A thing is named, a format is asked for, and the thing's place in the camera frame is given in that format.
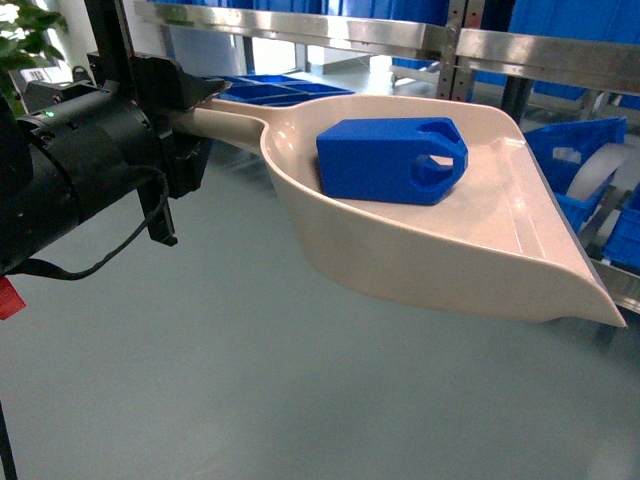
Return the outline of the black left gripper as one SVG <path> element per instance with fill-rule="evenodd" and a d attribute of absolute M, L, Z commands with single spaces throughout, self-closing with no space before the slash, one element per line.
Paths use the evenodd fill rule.
<path fill-rule="evenodd" d="M 130 66 L 138 103 L 146 111 L 188 112 L 231 87 L 219 77 L 188 74 L 172 58 L 139 55 Z M 29 114 L 19 124 L 70 181 L 81 220 L 134 190 L 143 212 L 153 212 L 161 204 L 162 152 L 171 198 L 201 187 L 210 140 L 177 132 L 167 116 L 159 117 L 159 140 L 150 120 L 129 99 L 86 82 L 30 82 L 25 100 Z"/>

